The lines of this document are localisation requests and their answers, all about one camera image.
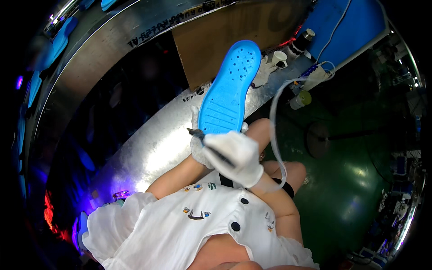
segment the white glove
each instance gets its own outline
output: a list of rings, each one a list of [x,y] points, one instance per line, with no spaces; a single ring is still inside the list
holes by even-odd
[[[197,106],[191,106],[192,111],[192,129],[198,128],[198,115],[200,114],[200,110]],[[241,132],[248,131],[249,126],[247,123],[243,122],[241,125]],[[191,139],[191,152],[192,157],[201,163],[202,165],[205,165],[210,170],[213,170],[214,167],[211,165],[211,163],[206,159],[204,153],[203,153],[203,144],[201,143],[200,139],[196,137],[192,137]]]
[[[255,76],[252,83],[255,85],[255,87],[260,87],[261,85],[264,85],[268,82],[270,73],[277,70],[276,64],[273,62],[267,63],[268,56],[264,56],[263,59],[261,59],[261,65],[258,69],[257,75]]]
[[[246,135],[235,131],[227,134],[208,134],[204,137],[204,145],[206,147],[203,152],[216,170],[243,187],[253,187],[263,175],[264,167],[259,161],[258,143]],[[222,161],[207,146],[218,151],[235,166]]]

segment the black button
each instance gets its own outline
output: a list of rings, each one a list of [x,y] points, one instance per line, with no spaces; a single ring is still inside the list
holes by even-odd
[[[238,224],[237,222],[233,222],[233,223],[231,223],[231,228],[234,231],[238,232],[238,231],[240,231],[240,224]]]

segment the white shirt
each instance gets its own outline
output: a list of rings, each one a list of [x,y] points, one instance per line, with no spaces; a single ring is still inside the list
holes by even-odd
[[[314,264],[309,249],[276,235],[273,210],[245,189],[214,183],[157,200],[136,193],[89,215],[83,243],[106,270],[187,269],[212,235],[230,234],[264,269]]]

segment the white sleeve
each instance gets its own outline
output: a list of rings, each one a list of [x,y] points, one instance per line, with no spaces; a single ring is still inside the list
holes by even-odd
[[[320,269],[320,265],[314,263],[310,249],[304,248],[297,240],[291,238],[278,236],[278,239],[298,266]]]
[[[82,236],[83,244],[99,263],[103,263],[113,257],[129,237],[141,211],[156,201],[152,193],[138,192],[128,197],[122,207],[109,204],[97,208],[87,220],[89,231]]]

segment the green floor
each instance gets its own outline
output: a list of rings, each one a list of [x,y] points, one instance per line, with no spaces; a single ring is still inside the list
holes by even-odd
[[[304,142],[307,125],[322,122],[331,135],[360,131],[365,123],[370,126],[374,122],[365,121],[362,116],[365,105],[344,109],[337,117],[317,100],[296,111],[289,105],[280,106],[276,133],[282,159],[302,162],[307,170],[308,183],[294,197],[301,216],[304,245],[312,250],[315,262],[323,268],[333,268],[332,262],[340,261],[346,251],[362,247],[363,236],[378,213],[381,191],[389,188],[371,162],[372,156],[375,165],[388,168],[385,161],[389,156],[388,140],[385,135],[370,135],[332,141],[326,155],[314,159]],[[251,120],[268,117],[268,107],[260,108]],[[384,154],[376,157],[368,151]],[[272,159],[269,145],[265,160]]]

